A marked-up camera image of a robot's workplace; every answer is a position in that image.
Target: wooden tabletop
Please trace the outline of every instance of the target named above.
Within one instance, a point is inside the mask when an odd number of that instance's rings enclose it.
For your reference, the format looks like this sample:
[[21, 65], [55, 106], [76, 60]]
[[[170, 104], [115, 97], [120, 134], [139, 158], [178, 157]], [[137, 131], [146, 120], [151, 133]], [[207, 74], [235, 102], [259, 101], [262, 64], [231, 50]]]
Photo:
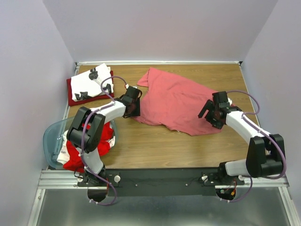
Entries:
[[[82, 65], [79, 73], [95, 66]], [[126, 79], [129, 85], [136, 85], [150, 67], [176, 73], [217, 91], [239, 89], [246, 86], [238, 65], [111, 65], [114, 75]], [[139, 87], [143, 96], [146, 87]], [[114, 95], [125, 93], [121, 80], [114, 80]], [[231, 93], [233, 103], [245, 112], [253, 112], [247, 95]], [[98, 107], [109, 100], [93, 101], [84, 106]], [[68, 117], [76, 114], [81, 107], [73, 106]], [[106, 168], [166, 168], [166, 167], [214, 167], [220, 162], [246, 158], [247, 143], [230, 127], [224, 126], [221, 133], [190, 136], [170, 131], [165, 126], [149, 126], [132, 119], [115, 119], [119, 139], [110, 152], [102, 157]]]

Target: pink cloth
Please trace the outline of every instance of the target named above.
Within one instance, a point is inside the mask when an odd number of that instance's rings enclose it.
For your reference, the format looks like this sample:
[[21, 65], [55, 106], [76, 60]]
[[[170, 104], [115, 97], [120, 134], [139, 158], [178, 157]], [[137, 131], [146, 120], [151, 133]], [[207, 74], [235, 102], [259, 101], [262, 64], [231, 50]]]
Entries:
[[151, 126], [163, 124], [192, 136], [220, 132], [204, 118], [198, 118], [215, 90], [155, 68], [150, 68], [137, 84], [149, 90], [140, 103], [141, 116], [135, 120]]

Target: wall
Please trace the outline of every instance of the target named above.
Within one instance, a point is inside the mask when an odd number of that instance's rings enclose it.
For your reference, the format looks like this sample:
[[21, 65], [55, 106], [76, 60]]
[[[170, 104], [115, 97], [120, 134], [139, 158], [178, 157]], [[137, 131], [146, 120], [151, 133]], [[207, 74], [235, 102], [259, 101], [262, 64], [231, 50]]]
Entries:
[[277, 0], [43, 0], [74, 60], [243, 60]]
[[41, 0], [0, 2], [0, 225], [27, 225], [74, 61]]
[[290, 193], [301, 214], [301, 1], [281, 0], [242, 64], [261, 125], [285, 139]]

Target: blue plastic container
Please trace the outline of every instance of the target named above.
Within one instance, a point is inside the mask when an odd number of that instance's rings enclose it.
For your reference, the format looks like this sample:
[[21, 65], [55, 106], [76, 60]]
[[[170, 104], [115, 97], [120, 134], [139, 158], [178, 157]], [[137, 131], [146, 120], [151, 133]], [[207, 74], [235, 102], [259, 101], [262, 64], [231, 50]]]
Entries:
[[[71, 126], [74, 117], [62, 121], [58, 121], [47, 128], [43, 136], [44, 154], [47, 163], [59, 170], [63, 169], [63, 165], [57, 162], [57, 157], [62, 149], [63, 134]], [[118, 140], [117, 128], [114, 120], [110, 121], [111, 127], [114, 130], [115, 144]]]

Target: laundry basket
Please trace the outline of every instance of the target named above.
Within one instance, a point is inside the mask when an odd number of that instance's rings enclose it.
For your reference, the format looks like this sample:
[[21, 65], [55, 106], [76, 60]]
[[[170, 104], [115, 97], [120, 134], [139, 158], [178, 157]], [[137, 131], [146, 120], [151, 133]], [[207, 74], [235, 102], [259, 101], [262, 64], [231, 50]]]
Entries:
[[[57, 162], [57, 157], [63, 145], [63, 134], [71, 126], [74, 117], [58, 121], [47, 128], [43, 136], [44, 154], [47, 163], [57, 169], [63, 169], [63, 165]], [[110, 121], [111, 128], [114, 130], [115, 144], [118, 140], [117, 128], [114, 120]]]

